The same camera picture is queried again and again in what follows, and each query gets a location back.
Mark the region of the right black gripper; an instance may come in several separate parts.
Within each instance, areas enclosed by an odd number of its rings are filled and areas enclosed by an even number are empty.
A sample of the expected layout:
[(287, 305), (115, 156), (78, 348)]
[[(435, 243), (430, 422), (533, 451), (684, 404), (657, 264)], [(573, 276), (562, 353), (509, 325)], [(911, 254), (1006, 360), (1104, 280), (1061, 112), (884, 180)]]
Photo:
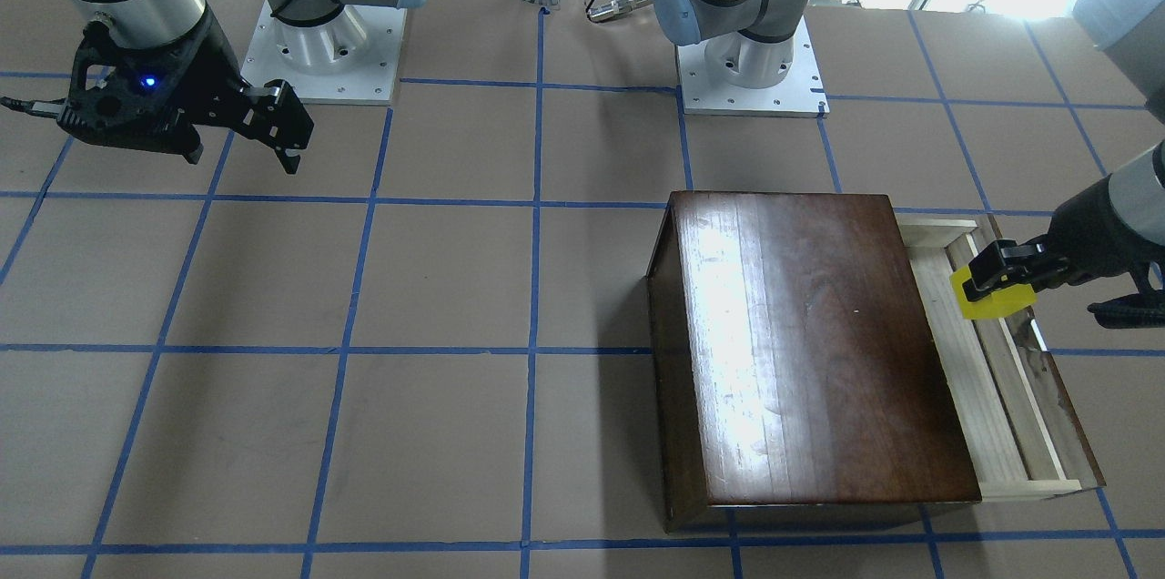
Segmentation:
[(197, 126), (236, 130), (275, 153), (296, 174), (315, 128), (292, 85), (252, 86), (211, 10), (165, 45), (116, 44), (112, 19), (93, 15), (76, 49), (71, 84), (56, 122), (87, 144), (170, 153), (198, 163)]

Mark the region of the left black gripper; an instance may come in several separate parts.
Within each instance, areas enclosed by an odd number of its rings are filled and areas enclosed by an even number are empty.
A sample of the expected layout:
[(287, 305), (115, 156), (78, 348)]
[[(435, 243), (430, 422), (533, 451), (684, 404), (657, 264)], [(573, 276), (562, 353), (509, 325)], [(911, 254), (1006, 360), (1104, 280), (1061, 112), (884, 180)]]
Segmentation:
[[(984, 301), (1011, 285), (1040, 292), (1124, 273), (1148, 278), (1149, 264), (1162, 264), (1164, 247), (1125, 225), (1113, 206), (1109, 183), (1094, 182), (1062, 203), (1042, 236), (1028, 243), (998, 239), (979, 250), (967, 264), (962, 297)], [(1048, 257), (1059, 271), (1048, 271)]]

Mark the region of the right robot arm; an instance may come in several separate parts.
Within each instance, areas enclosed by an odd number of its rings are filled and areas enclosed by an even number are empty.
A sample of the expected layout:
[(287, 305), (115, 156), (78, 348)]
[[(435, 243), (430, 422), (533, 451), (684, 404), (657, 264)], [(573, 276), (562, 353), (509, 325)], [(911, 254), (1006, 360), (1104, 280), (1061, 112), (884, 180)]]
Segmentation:
[[(80, 142), (167, 153), (195, 164), (198, 127), (266, 144), (284, 172), (315, 128), (294, 85), (248, 82), (207, 0), (72, 0), (86, 19), (68, 96), (3, 97), (3, 107), (54, 119)], [(267, 0), (278, 49), (297, 72), (343, 68), (370, 43), (359, 6), (416, 9), (426, 0)]]

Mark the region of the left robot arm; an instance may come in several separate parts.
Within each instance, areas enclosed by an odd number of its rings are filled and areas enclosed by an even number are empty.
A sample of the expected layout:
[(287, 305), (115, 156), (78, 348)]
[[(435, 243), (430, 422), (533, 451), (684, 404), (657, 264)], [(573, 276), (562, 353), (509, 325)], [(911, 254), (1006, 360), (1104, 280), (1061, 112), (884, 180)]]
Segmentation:
[[(654, 0), (675, 45), (713, 38), (791, 45), (810, 0)], [(1078, 0), (1072, 15), (1162, 118), (1162, 0)], [(954, 273), (953, 291), (972, 315), (1010, 313), (1035, 294), (1094, 278), (1131, 275), (1136, 292), (1121, 308), (1159, 308), (1150, 268), (1162, 264), (1162, 146), (1095, 182), (1054, 210), (1048, 231), (1017, 243), (1002, 239)]]

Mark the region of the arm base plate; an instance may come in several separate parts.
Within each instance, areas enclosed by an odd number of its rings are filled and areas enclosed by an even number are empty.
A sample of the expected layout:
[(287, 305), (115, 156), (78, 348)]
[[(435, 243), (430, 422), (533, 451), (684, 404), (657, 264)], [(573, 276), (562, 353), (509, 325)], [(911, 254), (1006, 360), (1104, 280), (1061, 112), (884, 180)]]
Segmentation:
[(679, 45), (684, 111), (711, 116), (827, 116), (829, 103), (807, 22), (791, 38), (761, 43), (741, 33)]
[(284, 24), (270, 10), (259, 10), (242, 61), (250, 85), (282, 78), (304, 105), (391, 105), (409, 10), (347, 5), (311, 28)]

